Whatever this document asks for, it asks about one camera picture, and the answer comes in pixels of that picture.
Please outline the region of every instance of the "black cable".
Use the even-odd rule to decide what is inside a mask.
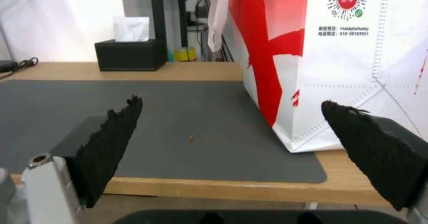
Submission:
[[[11,71],[10,71],[10,73],[1,76],[0,79],[9,77],[12,74],[14,74],[14,73],[16,73],[16,72],[18,72],[20,70],[36,66],[37,64],[38,64],[38,58],[36,58],[36,57],[30,58],[29,60],[23,60],[20,63],[12,62],[10,64],[11,65]]]

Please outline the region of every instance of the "white paper bag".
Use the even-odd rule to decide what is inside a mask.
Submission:
[[[116,42],[147,41],[149,17],[113,17]]]
[[[428,140],[428,0],[212,3],[225,4],[245,87],[289,151],[341,148],[321,113],[328,99]]]

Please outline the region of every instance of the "tissue box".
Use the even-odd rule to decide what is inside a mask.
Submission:
[[[112,39],[95,43],[95,51],[101,71],[154,71],[167,59],[161,39],[145,42],[116,42]]]

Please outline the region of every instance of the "red paint stroke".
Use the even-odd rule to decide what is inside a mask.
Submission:
[[[299,105],[299,96],[300,96],[300,90],[297,90],[295,92],[295,94],[293,94],[293,96],[292,96],[292,100],[295,99],[293,101],[293,107],[298,107],[298,105]]]
[[[422,74],[424,73],[424,70],[425,70],[425,64],[427,63],[427,60],[428,60],[428,49],[427,49],[427,55],[425,56],[424,62],[423,62],[423,64],[422,64],[422,68],[421,68],[420,73],[419,73],[419,78],[418,78],[418,82],[416,83],[416,88],[415,88],[415,92],[414,92],[414,94],[416,94],[416,91],[418,91],[418,88],[419,88],[419,82],[421,81]]]
[[[282,95],[273,56],[302,56],[304,29],[269,40],[264,0],[233,0],[230,13],[249,53],[248,64],[254,70],[258,105],[267,123],[272,126]]]
[[[293,102],[293,107],[298,107],[298,105],[299,105],[299,99],[296,99],[296,100]]]
[[[300,95],[300,90],[297,90],[295,94],[293,94],[292,99],[298,98]]]

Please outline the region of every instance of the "gray desk mat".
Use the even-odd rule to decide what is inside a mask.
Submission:
[[[240,81],[0,83],[0,166],[21,173],[89,116],[144,108],[116,176],[320,183],[313,153],[290,154]]]

